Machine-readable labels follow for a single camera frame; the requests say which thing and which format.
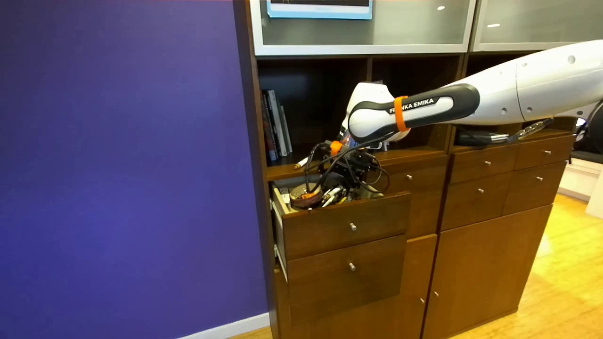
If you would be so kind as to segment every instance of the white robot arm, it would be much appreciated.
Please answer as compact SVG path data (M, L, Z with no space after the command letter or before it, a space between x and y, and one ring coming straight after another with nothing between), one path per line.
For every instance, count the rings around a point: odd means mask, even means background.
M436 90L394 98L358 83L341 122L355 143L398 141L428 124L513 124L592 111L603 98L603 40L520 57Z

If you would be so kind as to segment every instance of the blue wall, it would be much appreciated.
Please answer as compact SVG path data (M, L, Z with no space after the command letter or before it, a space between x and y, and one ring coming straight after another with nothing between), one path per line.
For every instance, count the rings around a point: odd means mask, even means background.
M266 311L234 0L0 2L0 337Z

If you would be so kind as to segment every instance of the white baseboard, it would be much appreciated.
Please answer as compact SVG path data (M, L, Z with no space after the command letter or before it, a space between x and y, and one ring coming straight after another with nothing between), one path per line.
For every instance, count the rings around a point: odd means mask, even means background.
M268 326L270 326L270 315L262 313L262 315L241 318L238 322L230 322L219 328L209 328L206 332L198 332L181 339L228 339L234 335L268 328Z

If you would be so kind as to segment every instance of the wooden drawer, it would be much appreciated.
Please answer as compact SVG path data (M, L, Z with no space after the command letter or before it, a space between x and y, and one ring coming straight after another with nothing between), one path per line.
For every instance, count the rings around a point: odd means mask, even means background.
M494 219L503 213L511 173L451 185L443 230Z
M460 151L453 156L451 183L471 181L486 175L507 173L515 164L515 147Z
M290 320L300 324L396 296L405 243L398 235L290 260Z
M515 171L509 183L509 194L503 213L524 211L539 205L550 205L558 192L566 162L537 166Z
M515 168L532 168L541 164L564 162L573 151L573 136L547 138L518 145Z
M407 192L296 211L287 205L287 186L275 185L273 209L277 215L277 247L285 264L330 249L402 235L409 226Z
M436 234L437 230L447 160L447 156L439 156L385 168L390 177L387 192L411 192L409 237Z

